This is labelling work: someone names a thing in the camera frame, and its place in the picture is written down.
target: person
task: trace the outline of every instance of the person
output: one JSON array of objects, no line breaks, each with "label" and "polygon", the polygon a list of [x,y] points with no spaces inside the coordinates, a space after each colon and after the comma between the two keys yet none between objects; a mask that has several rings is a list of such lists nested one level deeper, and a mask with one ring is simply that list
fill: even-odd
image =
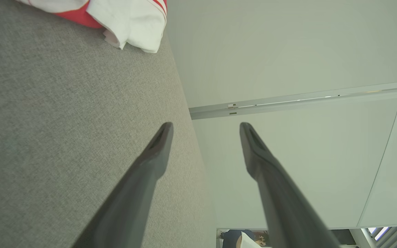
[{"label": "person", "polygon": [[240,246],[245,248],[260,248],[259,242],[261,241],[254,241],[255,235],[250,230],[229,230],[222,232],[219,238],[223,239],[223,248],[240,248]]}]

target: gray fabric surface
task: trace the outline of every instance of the gray fabric surface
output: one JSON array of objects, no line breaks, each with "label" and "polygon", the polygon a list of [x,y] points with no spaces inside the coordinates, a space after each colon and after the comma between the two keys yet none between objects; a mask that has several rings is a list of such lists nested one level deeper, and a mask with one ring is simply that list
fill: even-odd
[{"label": "gray fabric surface", "polygon": [[214,209],[168,41],[157,54],[0,0],[0,248],[69,247],[165,121],[143,247],[214,247]]}]

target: white cloth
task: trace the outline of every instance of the white cloth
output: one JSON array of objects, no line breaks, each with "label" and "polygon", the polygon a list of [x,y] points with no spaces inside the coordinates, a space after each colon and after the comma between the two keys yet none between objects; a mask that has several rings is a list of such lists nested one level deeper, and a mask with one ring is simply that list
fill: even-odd
[{"label": "white cloth", "polygon": [[159,50],[166,25],[162,0],[91,0],[87,12],[107,28],[105,41],[114,47],[128,42],[145,52]]},{"label": "white cloth", "polygon": [[241,232],[240,248],[261,248],[261,246],[255,243],[247,234]]}]

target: red and white cloth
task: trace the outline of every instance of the red and white cloth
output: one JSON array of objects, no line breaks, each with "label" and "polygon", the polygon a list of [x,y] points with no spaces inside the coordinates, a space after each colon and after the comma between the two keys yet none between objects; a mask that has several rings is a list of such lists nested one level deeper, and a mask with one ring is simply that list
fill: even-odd
[{"label": "red and white cloth", "polygon": [[93,28],[105,27],[105,41],[145,52],[159,50],[166,26],[166,0],[17,0]]}]

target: gray carpet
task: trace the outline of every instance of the gray carpet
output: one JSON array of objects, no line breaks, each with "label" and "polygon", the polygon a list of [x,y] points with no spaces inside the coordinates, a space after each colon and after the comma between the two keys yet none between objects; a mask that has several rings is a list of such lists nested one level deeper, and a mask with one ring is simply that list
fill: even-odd
[{"label": "gray carpet", "polygon": [[157,54],[0,0],[0,248],[70,247],[166,121],[142,247],[214,247],[214,207],[167,39]]}]

